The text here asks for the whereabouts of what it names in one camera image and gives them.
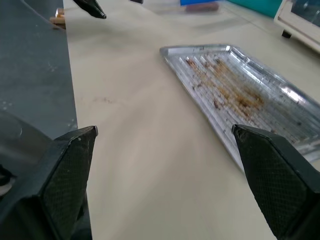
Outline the clear plastic container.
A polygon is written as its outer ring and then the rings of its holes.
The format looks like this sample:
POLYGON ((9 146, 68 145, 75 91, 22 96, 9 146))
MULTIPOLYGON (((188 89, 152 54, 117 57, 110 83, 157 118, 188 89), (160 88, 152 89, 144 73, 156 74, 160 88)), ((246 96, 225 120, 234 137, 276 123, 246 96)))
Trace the clear plastic container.
POLYGON ((226 0, 146 0, 144 7, 158 15, 207 15, 216 14, 226 0), (219 9, 210 12, 186 12, 187 5, 217 2, 219 9))

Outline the white countertop oven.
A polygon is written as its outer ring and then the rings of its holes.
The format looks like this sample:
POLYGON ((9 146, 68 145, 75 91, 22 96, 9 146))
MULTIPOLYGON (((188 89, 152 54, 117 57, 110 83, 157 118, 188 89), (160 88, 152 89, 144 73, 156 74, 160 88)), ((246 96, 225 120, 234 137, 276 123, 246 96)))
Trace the white countertop oven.
POLYGON ((320 0, 282 0, 273 20, 284 38, 294 37, 320 53, 320 0))

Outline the silver foil baking tray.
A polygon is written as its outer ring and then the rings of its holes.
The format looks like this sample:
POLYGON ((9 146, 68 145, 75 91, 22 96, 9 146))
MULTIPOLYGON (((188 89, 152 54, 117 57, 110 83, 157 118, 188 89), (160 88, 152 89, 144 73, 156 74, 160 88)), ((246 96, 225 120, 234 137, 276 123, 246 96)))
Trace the silver foil baking tray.
POLYGON ((320 103, 274 70, 229 44, 159 52, 239 167, 235 124, 283 136, 309 162, 320 160, 320 103))

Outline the light wooden object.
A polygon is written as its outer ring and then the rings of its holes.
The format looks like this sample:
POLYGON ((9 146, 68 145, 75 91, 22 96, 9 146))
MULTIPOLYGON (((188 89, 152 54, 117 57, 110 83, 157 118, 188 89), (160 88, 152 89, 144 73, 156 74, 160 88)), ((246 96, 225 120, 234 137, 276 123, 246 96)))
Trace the light wooden object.
POLYGON ((55 29, 66 29, 65 11, 63 8, 57 8, 55 15, 49 18, 51 24, 55 29))

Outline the teal object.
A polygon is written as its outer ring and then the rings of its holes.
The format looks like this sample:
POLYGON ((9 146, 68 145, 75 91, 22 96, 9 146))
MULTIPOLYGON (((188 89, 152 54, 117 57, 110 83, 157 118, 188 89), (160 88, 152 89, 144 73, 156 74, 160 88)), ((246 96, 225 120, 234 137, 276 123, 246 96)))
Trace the teal object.
POLYGON ((227 0, 233 4, 274 18, 283 0, 227 0))

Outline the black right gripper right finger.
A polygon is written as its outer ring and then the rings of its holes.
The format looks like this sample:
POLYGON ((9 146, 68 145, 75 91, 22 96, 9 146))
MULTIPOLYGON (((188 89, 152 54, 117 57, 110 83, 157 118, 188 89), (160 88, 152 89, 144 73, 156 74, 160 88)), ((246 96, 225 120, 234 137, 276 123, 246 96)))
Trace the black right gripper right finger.
POLYGON ((284 137, 232 127, 245 177, 277 240, 320 240, 320 172, 284 137))

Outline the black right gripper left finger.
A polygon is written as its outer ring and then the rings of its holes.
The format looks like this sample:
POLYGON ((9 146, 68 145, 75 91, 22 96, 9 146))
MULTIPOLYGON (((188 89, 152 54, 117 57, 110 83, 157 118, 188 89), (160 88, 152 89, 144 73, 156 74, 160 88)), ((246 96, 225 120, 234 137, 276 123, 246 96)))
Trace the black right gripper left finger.
POLYGON ((98 129, 37 145, 33 157, 0 155, 0 240, 93 240, 87 183, 98 129))

